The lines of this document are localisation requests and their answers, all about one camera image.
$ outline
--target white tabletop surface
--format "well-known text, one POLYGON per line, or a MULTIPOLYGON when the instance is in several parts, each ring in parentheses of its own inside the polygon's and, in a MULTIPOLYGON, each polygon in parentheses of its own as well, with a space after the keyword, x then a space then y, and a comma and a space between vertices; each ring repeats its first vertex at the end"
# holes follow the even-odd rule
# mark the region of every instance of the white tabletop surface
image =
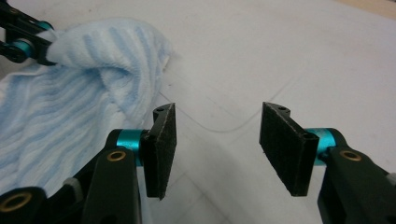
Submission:
MULTIPOLYGON (((9 0, 56 29, 146 21, 172 42, 157 105, 177 104, 177 153, 153 223, 321 223, 324 167, 292 198, 259 145, 262 102, 334 127, 396 172, 396 21, 333 0, 9 0)), ((0 76, 18 66, 0 59, 0 76)))

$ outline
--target towel fold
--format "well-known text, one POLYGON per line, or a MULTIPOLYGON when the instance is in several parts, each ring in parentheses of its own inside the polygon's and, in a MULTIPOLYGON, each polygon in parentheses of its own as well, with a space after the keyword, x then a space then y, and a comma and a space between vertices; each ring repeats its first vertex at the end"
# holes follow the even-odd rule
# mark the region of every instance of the towel fold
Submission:
POLYGON ((0 82, 0 194, 39 186, 51 195, 111 130, 141 128, 171 53, 160 32, 130 19, 41 36, 57 64, 32 64, 0 82))

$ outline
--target striped towel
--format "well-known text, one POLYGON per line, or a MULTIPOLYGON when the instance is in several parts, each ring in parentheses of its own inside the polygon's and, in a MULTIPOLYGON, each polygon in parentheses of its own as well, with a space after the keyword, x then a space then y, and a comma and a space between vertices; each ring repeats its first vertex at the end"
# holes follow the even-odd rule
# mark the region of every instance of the striped towel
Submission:
POLYGON ((171 47, 142 21, 110 19, 41 34, 46 67, 0 82, 0 194, 39 186, 48 195, 116 128, 141 128, 171 47))

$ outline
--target folded cloth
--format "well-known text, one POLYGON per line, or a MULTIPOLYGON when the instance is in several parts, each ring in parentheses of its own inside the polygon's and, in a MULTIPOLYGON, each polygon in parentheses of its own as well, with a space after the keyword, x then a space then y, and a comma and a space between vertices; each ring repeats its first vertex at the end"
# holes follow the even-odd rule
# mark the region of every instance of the folded cloth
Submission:
POLYGON ((130 19, 41 36, 57 64, 32 64, 0 82, 0 195, 27 186, 51 195, 111 130, 141 128, 171 53, 160 32, 130 19))

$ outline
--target blue and white towel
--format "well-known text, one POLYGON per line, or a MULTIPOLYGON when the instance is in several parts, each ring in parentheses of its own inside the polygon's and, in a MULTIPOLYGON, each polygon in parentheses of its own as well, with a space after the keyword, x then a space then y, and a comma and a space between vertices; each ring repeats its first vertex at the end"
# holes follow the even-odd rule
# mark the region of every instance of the blue and white towel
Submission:
POLYGON ((171 53, 142 21, 111 19, 48 31, 46 67, 0 82, 0 194, 27 186, 53 194, 116 128, 141 128, 171 53))

